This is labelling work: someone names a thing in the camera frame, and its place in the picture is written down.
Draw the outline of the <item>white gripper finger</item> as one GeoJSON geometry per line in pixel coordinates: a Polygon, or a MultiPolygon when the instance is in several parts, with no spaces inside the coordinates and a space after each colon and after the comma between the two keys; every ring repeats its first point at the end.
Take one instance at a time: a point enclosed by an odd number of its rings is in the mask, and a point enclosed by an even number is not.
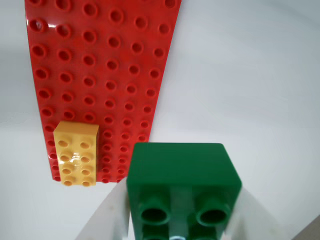
{"type": "Polygon", "coordinates": [[[130,204],[127,182],[121,180],[96,209],[77,240],[127,240],[130,204]]]}
{"type": "Polygon", "coordinates": [[[290,240],[286,229],[262,202],[242,188],[224,230],[226,240],[290,240]]]}

